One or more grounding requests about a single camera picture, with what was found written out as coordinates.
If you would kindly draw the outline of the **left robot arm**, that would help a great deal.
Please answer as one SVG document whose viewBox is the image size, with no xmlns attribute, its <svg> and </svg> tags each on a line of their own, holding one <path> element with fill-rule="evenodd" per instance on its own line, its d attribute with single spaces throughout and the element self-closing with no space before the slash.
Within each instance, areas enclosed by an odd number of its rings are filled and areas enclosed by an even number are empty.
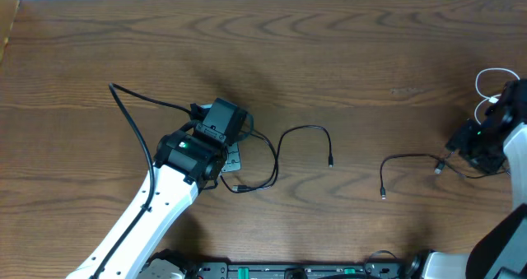
<svg viewBox="0 0 527 279">
<path fill-rule="evenodd" d="M 194 105 L 191 119 L 165 135 L 141 188 L 123 215 L 71 278 L 135 278 L 176 219 L 227 163 L 229 146 L 244 140 L 251 114 L 217 98 Z"/>
</svg>

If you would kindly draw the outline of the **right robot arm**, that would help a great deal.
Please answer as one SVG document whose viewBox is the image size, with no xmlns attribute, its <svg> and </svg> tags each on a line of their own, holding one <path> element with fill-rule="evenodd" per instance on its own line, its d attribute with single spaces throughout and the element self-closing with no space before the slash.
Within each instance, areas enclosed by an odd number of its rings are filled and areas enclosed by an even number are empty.
<svg viewBox="0 0 527 279">
<path fill-rule="evenodd" d="M 508 173 L 511 213 L 470 253 L 428 252 L 413 278 L 526 277 L 526 80 L 507 82 L 484 116 L 481 123 L 464 123 L 445 147 L 482 177 Z"/>
</svg>

